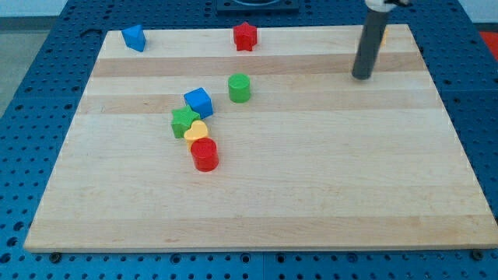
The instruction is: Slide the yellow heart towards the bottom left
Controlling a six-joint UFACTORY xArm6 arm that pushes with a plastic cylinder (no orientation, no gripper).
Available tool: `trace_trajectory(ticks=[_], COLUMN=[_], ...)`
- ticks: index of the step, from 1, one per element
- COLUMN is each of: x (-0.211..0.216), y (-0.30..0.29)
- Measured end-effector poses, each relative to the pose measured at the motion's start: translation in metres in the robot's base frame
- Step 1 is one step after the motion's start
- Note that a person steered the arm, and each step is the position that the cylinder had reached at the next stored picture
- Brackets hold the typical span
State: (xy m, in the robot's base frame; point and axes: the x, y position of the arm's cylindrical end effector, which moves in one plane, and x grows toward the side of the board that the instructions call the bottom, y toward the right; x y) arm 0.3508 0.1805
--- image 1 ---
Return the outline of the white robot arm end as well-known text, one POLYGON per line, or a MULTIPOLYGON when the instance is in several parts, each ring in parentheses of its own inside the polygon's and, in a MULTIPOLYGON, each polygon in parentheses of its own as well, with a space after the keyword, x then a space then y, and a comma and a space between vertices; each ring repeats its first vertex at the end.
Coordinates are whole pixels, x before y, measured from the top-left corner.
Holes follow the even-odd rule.
POLYGON ((396 7, 409 7, 411 0, 365 0, 366 6, 375 12, 390 12, 396 7))

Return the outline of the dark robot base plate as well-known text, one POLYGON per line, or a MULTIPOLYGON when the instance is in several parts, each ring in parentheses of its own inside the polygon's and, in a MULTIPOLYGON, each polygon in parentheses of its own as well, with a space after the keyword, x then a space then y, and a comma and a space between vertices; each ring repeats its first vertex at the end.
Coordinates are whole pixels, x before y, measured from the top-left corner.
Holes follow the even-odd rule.
POLYGON ((217 13, 233 12, 295 12, 300 0, 216 0, 217 13))

